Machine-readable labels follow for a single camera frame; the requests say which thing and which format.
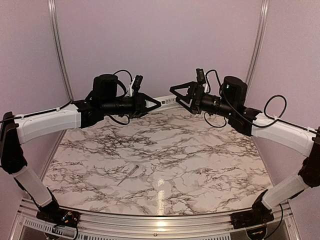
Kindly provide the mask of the white remote control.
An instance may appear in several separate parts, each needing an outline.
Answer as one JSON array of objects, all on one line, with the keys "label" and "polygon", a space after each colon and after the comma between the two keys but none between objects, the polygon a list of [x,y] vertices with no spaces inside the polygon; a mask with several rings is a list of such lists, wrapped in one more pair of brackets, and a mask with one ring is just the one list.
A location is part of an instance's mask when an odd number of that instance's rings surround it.
[{"label": "white remote control", "polygon": [[163,112],[166,110],[180,107],[180,105],[176,102],[175,95],[160,96],[160,97],[155,97],[154,99],[160,102],[161,106],[150,111],[151,113]]}]

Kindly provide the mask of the small clear-handled screwdriver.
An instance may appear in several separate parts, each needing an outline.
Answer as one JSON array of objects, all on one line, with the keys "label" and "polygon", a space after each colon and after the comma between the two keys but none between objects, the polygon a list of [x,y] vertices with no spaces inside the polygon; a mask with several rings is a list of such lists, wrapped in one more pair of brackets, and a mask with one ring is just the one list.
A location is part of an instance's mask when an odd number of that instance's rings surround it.
[{"label": "small clear-handled screwdriver", "polygon": [[119,186],[122,182],[124,182],[126,179],[128,179],[134,172],[136,172],[139,169],[139,166],[136,165],[130,172],[117,184]]}]

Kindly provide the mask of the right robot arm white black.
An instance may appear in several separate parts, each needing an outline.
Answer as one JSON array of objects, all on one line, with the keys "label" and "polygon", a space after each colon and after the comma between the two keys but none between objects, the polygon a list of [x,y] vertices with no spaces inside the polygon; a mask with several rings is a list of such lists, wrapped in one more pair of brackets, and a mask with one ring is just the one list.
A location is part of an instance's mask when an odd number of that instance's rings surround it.
[{"label": "right robot arm white black", "polygon": [[320,185],[320,131],[299,127],[276,117],[268,117],[260,110],[245,107],[247,84],[234,76],[226,76],[220,83],[220,96],[205,92],[205,77],[197,81],[172,86],[169,90],[176,102],[192,114],[202,111],[228,119],[227,123],[238,133],[270,140],[293,149],[305,159],[301,169],[261,193],[248,212],[252,224],[263,220],[272,208],[299,195],[307,188]]}]

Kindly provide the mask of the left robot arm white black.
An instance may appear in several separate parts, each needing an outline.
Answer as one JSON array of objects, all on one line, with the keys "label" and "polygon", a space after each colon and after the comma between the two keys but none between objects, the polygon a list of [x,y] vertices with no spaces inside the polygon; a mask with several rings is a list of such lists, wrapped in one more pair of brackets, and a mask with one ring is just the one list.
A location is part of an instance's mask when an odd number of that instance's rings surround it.
[{"label": "left robot arm white black", "polygon": [[35,203],[39,219],[60,224],[77,221],[76,211],[60,207],[54,194],[46,187],[37,172],[28,165],[24,145],[57,136],[66,130],[92,127],[105,117],[128,120],[141,118],[161,107],[161,102],[140,92],[143,76],[130,80],[129,87],[114,74],[102,74],[93,80],[92,90],[82,100],[64,106],[13,115],[6,112],[0,128],[0,166],[12,176],[17,185]]}]

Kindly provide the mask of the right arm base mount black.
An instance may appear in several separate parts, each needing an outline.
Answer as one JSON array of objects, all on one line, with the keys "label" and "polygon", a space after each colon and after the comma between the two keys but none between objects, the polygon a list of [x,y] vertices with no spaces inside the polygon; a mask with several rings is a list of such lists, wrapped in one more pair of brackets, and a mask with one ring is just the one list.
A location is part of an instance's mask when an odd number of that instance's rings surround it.
[{"label": "right arm base mount black", "polygon": [[234,229],[241,229],[263,225],[275,218],[271,210],[251,209],[232,213],[230,219]]}]

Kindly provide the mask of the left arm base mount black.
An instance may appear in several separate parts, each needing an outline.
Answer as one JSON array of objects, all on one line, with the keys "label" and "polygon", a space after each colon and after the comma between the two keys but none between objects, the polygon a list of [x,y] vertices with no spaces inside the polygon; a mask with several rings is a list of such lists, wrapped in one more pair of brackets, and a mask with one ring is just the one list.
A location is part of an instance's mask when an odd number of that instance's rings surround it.
[{"label": "left arm base mount black", "polygon": [[36,218],[57,226],[76,228],[80,219],[80,213],[74,210],[58,208],[49,211],[38,211]]}]

